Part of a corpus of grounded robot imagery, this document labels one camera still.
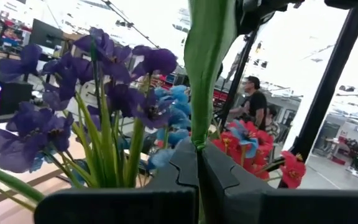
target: man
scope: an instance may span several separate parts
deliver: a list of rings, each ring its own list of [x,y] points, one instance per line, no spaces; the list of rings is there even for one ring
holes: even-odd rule
[[[230,113],[242,113],[242,119],[251,117],[257,128],[265,131],[266,127],[266,96],[259,91],[260,81],[257,77],[249,76],[245,82],[244,90],[249,96],[240,108],[231,109]]]
[[[267,134],[273,136],[275,140],[280,133],[279,125],[274,121],[274,118],[277,115],[277,110],[274,105],[269,105],[267,107],[267,116],[266,116],[266,132]]]

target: workstation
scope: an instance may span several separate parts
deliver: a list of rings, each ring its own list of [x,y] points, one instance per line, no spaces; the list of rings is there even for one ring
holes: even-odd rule
[[[2,24],[0,28],[0,59],[20,60],[20,52],[23,46],[37,44],[42,48],[42,55],[39,58],[37,67],[38,70],[42,69],[48,61],[57,59],[62,53],[65,53],[69,49],[70,41],[81,37],[81,35],[66,34],[60,29],[34,19],[30,35],[22,36],[20,41],[11,44],[6,42],[7,39],[3,35],[8,27],[11,26]],[[51,81],[50,75],[43,77],[43,79],[47,83]],[[31,101],[40,96],[40,90],[37,89],[37,86],[42,86],[42,84],[37,82],[39,80],[31,79],[29,75],[24,74],[17,82],[6,83],[0,80],[0,123],[6,122],[13,116],[20,101]]]

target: computer monitor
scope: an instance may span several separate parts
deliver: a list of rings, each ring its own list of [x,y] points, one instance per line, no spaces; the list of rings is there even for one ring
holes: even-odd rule
[[[54,49],[56,45],[61,45],[62,41],[63,31],[38,19],[33,20],[29,43]]]

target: flower petal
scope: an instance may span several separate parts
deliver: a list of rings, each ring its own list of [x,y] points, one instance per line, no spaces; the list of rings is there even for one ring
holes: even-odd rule
[[[36,70],[38,59],[40,58],[41,54],[42,49],[40,46],[36,44],[26,45],[20,52],[21,62],[29,70]]]

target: red flower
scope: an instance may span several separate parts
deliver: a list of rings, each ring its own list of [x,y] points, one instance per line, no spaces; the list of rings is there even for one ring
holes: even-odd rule
[[[239,125],[241,125],[243,128],[245,128],[246,130],[248,130],[249,134],[256,134],[258,132],[257,128],[255,127],[255,125],[253,124],[253,122],[248,121],[248,122],[244,122],[243,120],[239,120],[238,122],[230,122],[227,127],[228,128],[240,128]]]
[[[264,168],[263,165],[252,165],[252,170],[249,171],[251,174],[254,174],[256,177],[261,178],[262,180],[266,180],[270,178],[269,172],[261,171]]]
[[[256,151],[256,155],[254,157],[254,164],[257,165],[266,165],[266,157],[268,156],[268,154],[270,153],[270,151],[268,150],[261,150],[258,148],[258,150]]]
[[[283,181],[288,185],[289,189],[299,187],[302,177],[306,174],[306,166],[299,156],[294,156],[288,151],[283,151],[284,166],[280,166],[283,172]]]
[[[162,141],[162,140],[157,140],[156,145],[157,145],[159,148],[163,148],[163,146],[164,146],[164,141]]]
[[[220,139],[213,139],[211,141],[216,147],[218,147],[222,152],[226,151],[226,146],[224,145],[224,143],[222,142],[222,140]]]
[[[212,140],[216,147],[220,148],[222,152],[227,153],[231,149],[235,149],[239,145],[239,140],[230,132],[223,132],[220,139]]]

